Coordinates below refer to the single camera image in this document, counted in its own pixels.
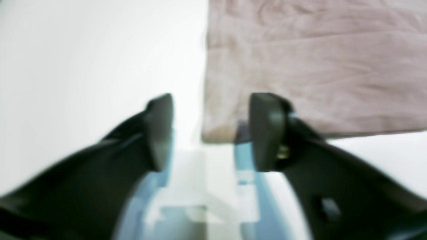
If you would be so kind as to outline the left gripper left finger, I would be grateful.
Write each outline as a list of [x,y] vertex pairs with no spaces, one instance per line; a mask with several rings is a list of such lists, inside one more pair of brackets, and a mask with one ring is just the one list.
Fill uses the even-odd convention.
[[171,94],[150,100],[102,140],[1,196],[1,233],[17,240],[111,240],[139,181],[172,153]]

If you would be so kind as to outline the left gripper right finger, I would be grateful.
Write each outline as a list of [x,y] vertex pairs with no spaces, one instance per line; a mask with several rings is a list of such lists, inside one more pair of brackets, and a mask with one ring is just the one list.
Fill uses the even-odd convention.
[[326,142],[272,93],[250,95],[258,172],[287,177],[315,240],[425,240],[426,199]]

